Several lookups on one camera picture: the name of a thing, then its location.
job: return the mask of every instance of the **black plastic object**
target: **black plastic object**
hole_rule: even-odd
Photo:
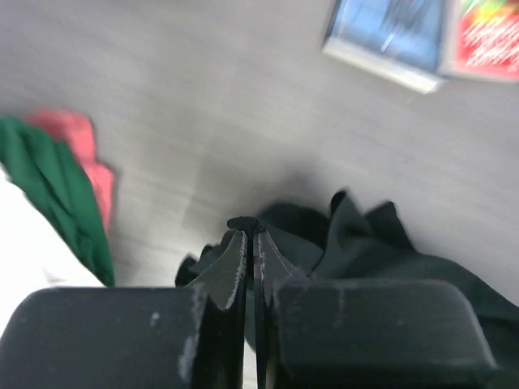
[[[267,381],[268,369],[277,364],[278,356],[275,317],[272,316],[274,291],[287,281],[307,277],[283,257],[268,231],[254,236],[253,260],[256,373],[258,388],[264,389],[272,386]]]
[[[275,302],[275,387],[486,387],[497,369],[469,302],[444,282],[294,281]]]
[[[187,288],[34,293],[0,339],[0,388],[241,388],[246,248],[236,232]]]

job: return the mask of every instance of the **red book cover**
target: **red book cover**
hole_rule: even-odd
[[[519,79],[519,0],[457,0],[453,73]]]

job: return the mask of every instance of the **gray floor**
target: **gray floor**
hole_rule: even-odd
[[[0,106],[89,114],[118,175],[120,285],[171,285],[228,217],[348,186],[519,303],[515,85],[418,96],[327,58],[332,0],[0,4]]]

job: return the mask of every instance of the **white fabric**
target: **white fabric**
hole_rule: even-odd
[[[0,336],[24,298],[54,286],[103,285],[0,164]]]

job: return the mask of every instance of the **clothing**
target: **clothing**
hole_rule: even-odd
[[[66,142],[54,142],[44,131],[19,119],[0,118],[0,162],[75,257],[103,284],[114,285],[92,186]]]
[[[31,113],[27,122],[47,131],[54,140],[64,139],[68,143],[72,154],[92,184],[103,226],[105,231],[108,231],[114,174],[97,162],[96,142],[88,118],[74,112],[42,109]]]
[[[363,216],[342,191],[333,197],[329,217],[291,203],[276,203],[258,217],[266,223],[281,254],[307,276],[339,280],[433,279],[455,285],[474,307],[498,363],[519,369],[519,308],[456,263],[418,253],[393,203],[384,203]],[[225,251],[232,233],[225,233],[220,245],[206,246],[198,262],[188,258],[182,263],[176,284],[189,283],[210,266]],[[248,289],[246,338],[254,347],[250,278]]]
[[[101,287],[0,165],[0,335],[29,294],[51,286]]]

